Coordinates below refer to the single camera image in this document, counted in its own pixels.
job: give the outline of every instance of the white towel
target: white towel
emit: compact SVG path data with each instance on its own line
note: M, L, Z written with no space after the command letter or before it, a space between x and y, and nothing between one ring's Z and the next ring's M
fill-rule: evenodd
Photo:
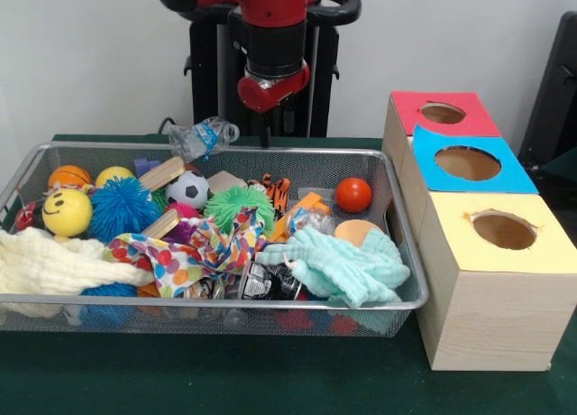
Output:
M0 293L75 296L103 284L143 286L154 280L152 272L131 264L101 260L104 249L94 239L71 239L59 244L42 230L31 227L18 235L0 230ZM32 318L51 318L60 308L60 304L0 305L0 309Z

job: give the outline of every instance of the red box lid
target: red box lid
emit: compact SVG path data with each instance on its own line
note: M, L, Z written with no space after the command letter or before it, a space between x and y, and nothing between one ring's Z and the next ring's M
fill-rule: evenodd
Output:
M444 135L501 137L476 93L392 92L392 97L409 136L421 125Z

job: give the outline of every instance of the basket rim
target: basket rim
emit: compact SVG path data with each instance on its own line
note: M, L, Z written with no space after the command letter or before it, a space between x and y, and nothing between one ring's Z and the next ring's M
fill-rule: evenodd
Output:
M169 150L167 143L100 143L100 142L46 142L33 147L16 170L13 177L8 181L0 194L0 208L7 205L10 197L17 190L22 179L40 162L42 155L49 149L55 148L91 148L91 149L143 149L143 150ZM158 307L183 307L183 308L216 308L216 309L319 309L319 310L350 310L350 311L394 311L412 310L422 307L429 297L428 285L417 244L412 235L408 222L407 211L402 200L397 175L389 156L373 149L335 149L335 148L300 148L300 147L274 147L262 149L254 146L232 146L225 152L293 152L313 154L351 154L371 156L380 160L385 166L392 190L392 201L397 213L403 238L407 243L408 254L413 267L411 272L417 279L419 297L416 300L401 302L367 302L358 309L350 309L342 301L308 301L308 300L184 300L168 298L125 298L106 296L61 296L61 295L28 295L0 293L0 303L41 303L41 304L65 304L65 305L115 305L115 306L158 306Z

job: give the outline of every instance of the wire mesh basket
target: wire mesh basket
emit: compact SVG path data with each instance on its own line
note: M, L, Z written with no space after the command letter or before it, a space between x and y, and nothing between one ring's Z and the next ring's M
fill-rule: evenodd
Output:
M165 161L171 156L164 144L48 143L32 150L0 195L4 230L14 233L14 216L41 197L50 174L60 165L85 168L95 178L103 169L133 167L139 158ZM335 223L366 219L388 233L411 273L397 288L401 302L364 304L348 309L329 301L183 300L98 296L52 296L0 293L0 330L50 332L122 332L159 334L245 334L297 336L393 337L410 311L423 305L428 288L405 207L390 160L381 152L336 149L232 148L195 161L208 178L228 171L237 178L290 178L288 206L308 192L321 195ZM334 202L336 185L344 178L366 179L373 200L363 214L345 214ZM33 309L44 317L16 312Z

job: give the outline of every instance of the mint green towel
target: mint green towel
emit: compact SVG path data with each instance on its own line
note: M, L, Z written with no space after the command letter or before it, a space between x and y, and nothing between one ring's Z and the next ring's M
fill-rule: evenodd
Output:
M314 228L298 230L285 244L272 244L257 262L292 263L293 276L321 298L343 300L352 309L364 302L400 301L394 289L409 276L397 247L380 230L372 229L361 248Z

